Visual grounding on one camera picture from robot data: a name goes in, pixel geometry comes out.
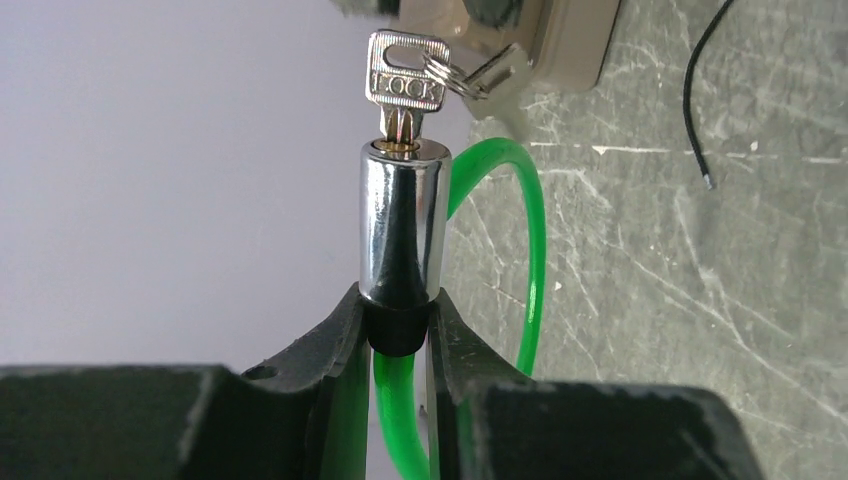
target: gray scratched surface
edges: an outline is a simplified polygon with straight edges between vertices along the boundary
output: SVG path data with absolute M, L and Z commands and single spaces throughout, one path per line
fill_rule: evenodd
M 696 125 L 683 68 L 717 0 L 624 0 L 598 87 L 523 98 L 549 225 L 536 375 L 699 385 L 764 473 L 848 478 L 848 2 L 740 0 L 708 44 Z M 472 140 L 503 134 L 478 123 Z M 525 299 L 508 171 L 460 208 L 446 285 L 514 358 Z

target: white background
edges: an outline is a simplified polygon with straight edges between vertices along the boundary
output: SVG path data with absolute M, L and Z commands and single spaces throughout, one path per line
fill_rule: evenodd
M 0 2 L 0 364 L 240 371 L 321 321 L 357 279 L 385 24 L 328 0 Z M 452 99 L 425 136 L 458 153 L 469 119 Z

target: key blade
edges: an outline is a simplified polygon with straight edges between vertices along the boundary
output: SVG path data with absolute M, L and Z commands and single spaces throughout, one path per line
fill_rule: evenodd
M 425 35 L 388 29 L 371 34 L 365 97 L 382 107 L 383 134 L 405 143 L 410 135 L 411 139 L 420 136 L 424 114 L 441 110 L 445 87 L 428 77 L 423 69 L 389 62 L 386 53 L 391 47 L 420 50 L 445 63 L 450 61 L 450 47 L 439 38 Z
M 527 52 L 513 43 L 466 79 L 469 86 L 482 88 L 488 96 L 483 99 L 463 98 L 463 102 L 477 120 L 498 115 L 521 94 L 532 78 L 533 70 Z

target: green cable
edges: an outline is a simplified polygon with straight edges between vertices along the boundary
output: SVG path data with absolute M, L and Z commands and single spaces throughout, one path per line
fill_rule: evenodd
M 470 147 L 454 160 L 451 174 L 448 218 L 453 216 L 471 190 L 495 168 L 510 164 L 515 170 L 527 210 L 530 271 L 527 276 L 527 307 L 524 333 L 516 368 L 533 374 L 542 303 L 545 292 L 545 202 L 536 165 L 527 150 L 506 138 L 491 138 Z M 401 358 L 374 352 L 374 383 L 377 385 L 377 411 L 389 456 L 405 480 L 430 478 L 430 464 L 416 426 L 412 371 L 414 355 Z

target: silver key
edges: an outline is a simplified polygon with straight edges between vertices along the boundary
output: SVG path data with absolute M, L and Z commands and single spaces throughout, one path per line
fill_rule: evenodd
M 390 63 L 391 47 L 421 50 L 444 63 L 450 62 L 450 47 L 436 37 L 378 30 L 368 42 L 368 79 L 365 96 L 382 108 L 380 131 L 393 143 L 412 144 L 421 136 L 424 114 L 437 112 L 445 99 L 445 87 L 423 70 Z
M 527 52 L 513 43 L 465 79 L 471 88 L 482 89 L 487 95 L 484 98 L 463 97 L 462 101 L 474 118 L 495 117 L 514 140 L 522 142 L 527 138 L 529 127 L 518 101 L 532 77 Z

